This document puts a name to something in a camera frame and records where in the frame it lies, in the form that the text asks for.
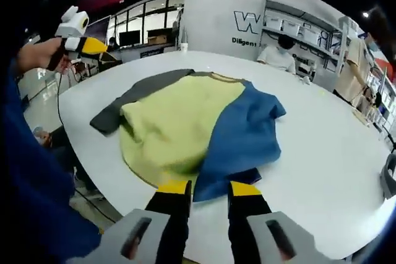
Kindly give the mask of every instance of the desk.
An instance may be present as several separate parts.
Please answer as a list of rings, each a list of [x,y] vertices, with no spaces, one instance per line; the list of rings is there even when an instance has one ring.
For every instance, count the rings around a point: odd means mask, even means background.
[[[389,150],[375,129],[323,88],[274,67],[212,53],[172,52],[128,62],[63,93],[64,128],[83,167],[102,194],[126,215],[144,209],[155,189],[124,164],[119,132],[109,137],[90,120],[136,81],[172,69],[192,68],[250,80],[274,94],[287,114],[276,124],[282,149],[274,164],[259,168],[256,183],[272,211],[282,211],[314,235],[330,258],[344,258],[373,240],[395,200],[383,203],[379,173]],[[199,263],[233,263],[228,240],[227,197],[194,203],[185,257]]]

